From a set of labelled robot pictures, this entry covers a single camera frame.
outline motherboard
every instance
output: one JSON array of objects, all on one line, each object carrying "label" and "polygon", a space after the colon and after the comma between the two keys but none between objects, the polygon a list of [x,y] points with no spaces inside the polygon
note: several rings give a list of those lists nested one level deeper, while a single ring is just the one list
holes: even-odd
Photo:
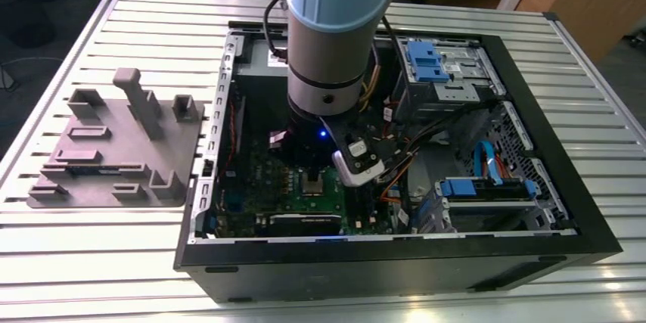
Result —
[{"label": "motherboard", "polygon": [[334,167],[322,169],[314,179],[257,141],[247,162],[239,164],[238,170],[227,170],[211,203],[209,230],[218,237],[391,233],[386,206],[359,203],[371,199],[370,191],[346,188]]}]

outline cable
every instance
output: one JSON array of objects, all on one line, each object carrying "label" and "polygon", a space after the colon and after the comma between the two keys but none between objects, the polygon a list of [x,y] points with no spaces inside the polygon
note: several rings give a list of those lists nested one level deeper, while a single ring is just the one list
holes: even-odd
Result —
[{"label": "cable", "polygon": [[[410,172],[410,169],[407,168],[406,172],[403,172],[403,175],[399,178],[399,195],[402,200],[402,206],[401,206],[402,210],[406,212],[409,216],[413,216],[413,201],[411,201],[411,195],[409,194],[409,172]],[[406,232],[410,232],[411,227],[413,226],[410,224],[406,224]]]},{"label": "cable", "polygon": [[394,170],[398,170],[398,168],[402,167],[402,165],[406,164],[410,160],[413,160],[413,157],[415,156],[417,152],[419,151],[421,147],[417,146],[417,144],[426,138],[432,138],[437,134],[440,134],[442,131],[445,131],[445,126],[448,123],[453,122],[456,119],[460,119],[465,115],[468,115],[470,112],[488,109],[496,104],[498,104],[498,100],[489,100],[485,101],[480,104],[474,105],[468,105],[457,109],[449,116],[445,116],[442,119],[434,121],[430,123],[422,130],[418,132],[415,137],[413,137],[411,141],[406,144],[406,147],[403,148],[402,151],[402,160],[398,162],[398,164],[386,169],[386,171],[382,173],[382,175],[389,175]]},{"label": "cable", "polygon": [[438,130],[446,123],[456,121],[469,113],[482,110],[482,109],[489,109],[494,105],[500,103],[498,100],[493,99],[489,101],[485,101],[480,104],[472,104],[462,106],[460,109],[457,109],[453,113],[449,114],[449,116],[445,116],[442,119],[437,120],[436,122],[430,123],[413,137],[411,141],[409,142],[407,148],[405,151],[409,151],[411,147],[415,145],[415,143],[422,140],[425,137],[433,137],[441,130]]},{"label": "cable", "polygon": [[501,156],[496,155],[496,164],[498,165],[498,169],[501,169],[501,175],[504,178],[512,178],[512,173],[509,172],[508,165],[505,164]]},{"label": "cable", "polygon": [[387,128],[389,128],[390,125],[391,125],[390,121],[383,124],[382,138],[386,138]]},{"label": "cable", "polygon": [[373,93],[377,90],[377,83],[379,81],[379,74],[382,72],[382,60],[379,58],[379,51],[377,50],[377,42],[373,41],[373,58],[375,59],[375,67],[373,68],[373,75],[371,81],[367,85],[367,90],[363,93],[362,97],[359,98],[359,102],[363,103],[362,109],[359,112],[363,112],[367,108],[367,103],[371,99]]},{"label": "cable", "polygon": [[281,60],[287,60],[287,50],[275,48],[274,41],[271,40],[271,37],[270,37],[270,30],[269,30],[271,9],[275,7],[278,2],[279,0],[271,0],[267,8],[265,9],[263,32],[265,32],[265,38],[267,39],[267,44],[270,45],[271,54],[274,54]]},{"label": "cable", "polygon": [[413,160],[409,162],[409,164],[406,164],[406,166],[402,168],[402,170],[399,171],[399,173],[397,173],[397,176],[393,179],[391,184],[386,187],[386,189],[382,192],[382,195],[379,196],[379,199],[381,200],[383,200],[385,198],[387,198],[386,197],[387,192],[391,190],[391,188],[395,185],[399,177],[403,175],[403,173],[406,172],[406,170],[409,169],[409,167],[411,166],[411,164],[413,164]]},{"label": "cable", "polygon": [[[409,69],[406,67],[406,57],[405,57],[405,54],[402,53],[402,48],[399,47],[399,42],[397,40],[397,36],[395,36],[395,32],[393,32],[393,28],[391,28],[391,24],[390,22],[387,21],[387,18],[386,16],[382,17],[382,23],[383,23],[383,27],[386,28],[386,31],[387,31],[387,34],[389,34],[389,37],[391,38],[391,42],[393,42],[393,47],[395,48],[395,54],[397,54],[397,59],[399,60],[399,67],[402,69],[402,75],[403,75],[403,86],[406,88],[406,95],[411,95],[411,89],[410,89],[410,85],[409,85]],[[407,101],[409,101],[409,108],[413,109],[413,105],[411,105],[411,98],[410,97],[406,97]]]}]

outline metal bracket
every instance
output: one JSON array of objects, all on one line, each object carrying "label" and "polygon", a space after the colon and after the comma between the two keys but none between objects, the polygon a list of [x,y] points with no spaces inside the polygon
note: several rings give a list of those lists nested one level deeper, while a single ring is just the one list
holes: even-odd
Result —
[{"label": "metal bracket", "polygon": [[480,102],[481,97],[470,82],[452,81],[448,83],[436,83],[437,98],[444,101]]}]

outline yellow wire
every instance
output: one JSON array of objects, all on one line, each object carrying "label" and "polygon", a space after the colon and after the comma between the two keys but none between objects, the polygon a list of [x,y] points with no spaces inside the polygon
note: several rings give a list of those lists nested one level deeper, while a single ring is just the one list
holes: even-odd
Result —
[{"label": "yellow wire", "polygon": [[379,79],[381,72],[382,72],[382,67],[375,66],[375,68],[373,69],[371,82],[369,83],[367,91],[363,93],[363,96],[359,98],[359,102],[363,102],[363,106],[362,106],[362,109],[359,110],[359,113],[362,113],[367,108],[369,100],[371,99],[373,92],[375,92],[375,89],[377,89],[377,80]]}]

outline orange wire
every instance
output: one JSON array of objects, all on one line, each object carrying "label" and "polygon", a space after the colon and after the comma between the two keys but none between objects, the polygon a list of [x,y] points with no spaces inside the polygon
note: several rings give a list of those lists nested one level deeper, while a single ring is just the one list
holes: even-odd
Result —
[{"label": "orange wire", "polygon": [[497,155],[496,156],[496,165],[498,166],[498,169],[501,169],[501,175],[505,178],[510,178],[512,176],[509,175],[508,167],[505,166],[504,161],[501,160],[501,157]]},{"label": "orange wire", "polygon": [[393,186],[395,185],[397,183],[397,180],[399,179],[399,177],[403,175],[403,173],[406,172],[406,169],[409,169],[409,167],[411,166],[413,164],[413,158],[411,158],[411,161],[409,162],[409,164],[406,164],[406,166],[402,167],[402,170],[399,171],[399,173],[397,173],[397,176],[395,178],[393,179],[393,182],[391,184],[386,187],[386,189],[383,190],[382,192],[382,195],[379,197],[381,200],[386,200],[387,197],[386,197],[386,193],[391,190]]}]

